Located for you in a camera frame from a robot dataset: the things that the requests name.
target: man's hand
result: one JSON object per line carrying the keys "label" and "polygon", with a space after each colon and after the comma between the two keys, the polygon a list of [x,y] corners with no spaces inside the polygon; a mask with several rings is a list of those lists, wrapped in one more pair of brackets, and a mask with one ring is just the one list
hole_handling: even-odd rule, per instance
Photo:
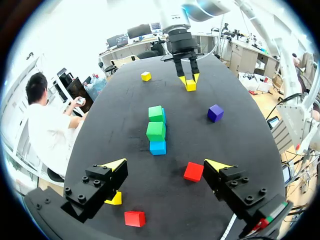
{"label": "man's hand", "polygon": [[84,105],[86,104],[86,100],[83,101],[83,104],[82,104],[82,105],[80,105],[80,104],[77,103],[77,101],[78,101],[79,99],[81,99],[81,98],[82,98],[81,96],[77,96],[77,97],[71,102],[70,105],[71,105],[73,108],[84,106]]}

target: screw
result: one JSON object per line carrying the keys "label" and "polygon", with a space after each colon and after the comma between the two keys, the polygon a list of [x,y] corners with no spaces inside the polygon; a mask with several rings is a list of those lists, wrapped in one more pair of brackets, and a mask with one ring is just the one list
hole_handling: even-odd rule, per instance
{"label": "screw", "polygon": [[260,189],[259,194],[260,195],[265,195],[267,193],[267,189],[265,189],[264,187]]}
{"label": "screw", "polygon": [[244,182],[244,183],[247,183],[247,182],[249,182],[249,178],[246,176],[246,177],[244,177],[244,178],[242,178],[242,182]]}
{"label": "screw", "polygon": [[246,201],[248,204],[250,204],[250,203],[252,203],[252,201],[253,201],[254,199],[255,199],[254,196],[248,195],[248,196],[245,198],[245,201]]}
{"label": "screw", "polygon": [[231,186],[232,186],[232,187],[236,187],[237,185],[238,185],[238,182],[237,182],[237,181],[232,181],[232,182],[231,182]]}
{"label": "screw", "polygon": [[83,194],[78,195],[78,201],[82,204],[85,203],[87,201],[86,196]]}
{"label": "screw", "polygon": [[87,176],[83,176],[82,177],[82,182],[88,183],[89,182],[89,178]]}
{"label": "screw", "polygon": [[94,180],[94,181],[93,181],[93,185],[94,185],[95,187],[100,187],[101,183],[100,183],[99,180]]}
{"label": "screw", "polygon": [[70,195],[70,194],[72,193],[71,188],[68,187],[68,186],[64,188],[64,192],[65,192],[65,194],[67,194],[67,195]]}

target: black table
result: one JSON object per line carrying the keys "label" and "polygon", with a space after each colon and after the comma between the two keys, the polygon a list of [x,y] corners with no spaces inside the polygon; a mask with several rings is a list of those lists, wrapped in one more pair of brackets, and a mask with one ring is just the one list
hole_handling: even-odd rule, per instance
{"label": "black table", "polygon": [[[237,164],[269,194],[284,195],[280,155],[258,106],[218,59],[198,61],[200,77],[193,92],[186,91],[173,62],[160,60],[125,64],[107,83],[75,142],[64,185],[80,181],[92,164],[126,158],[128,177],[119,189],[122,205],[104,204],[85,224],[126,240],[219,239],[233,213],[203,178],[197,183],[183,178],[188,162]],[[183,67],[191,79],[189,63]],[[149,82],[141,80],[144,71],[152,75]],[[216,123],[207,119],[214,104],[224,109]],[[146,130],[148,108],[157,105],[166,111],[167,154],[153,156]],[[126,226],[126,211],[145,212],[146,225]],[[230,239],[244,224],[236,225]]]}

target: cabinet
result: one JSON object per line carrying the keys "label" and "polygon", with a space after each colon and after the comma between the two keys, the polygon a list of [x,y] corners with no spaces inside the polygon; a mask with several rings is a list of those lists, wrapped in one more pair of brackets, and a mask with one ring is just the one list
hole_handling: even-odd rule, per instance
{"label": "cabinet", "polygon": [[[273,78],[276,71],[277,61],[272,57],[259,53],[258,49],[252,49],[247,43],[232,42],[230,67],[231,72],[238,77],[238,73],[257,73]],[[256,68],[257,61],[264,64],[264,68]]]}

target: black hair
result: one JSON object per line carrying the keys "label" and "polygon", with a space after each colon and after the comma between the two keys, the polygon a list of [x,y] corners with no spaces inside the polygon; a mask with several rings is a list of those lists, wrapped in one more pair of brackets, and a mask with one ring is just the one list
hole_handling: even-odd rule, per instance
{"label": "black hair", "polygon": [[29,105],[41,99],[45,90],[47,89],[47,86],[47,79],[41,72],[38,72],[30,77],[30,80],[25,87]]}

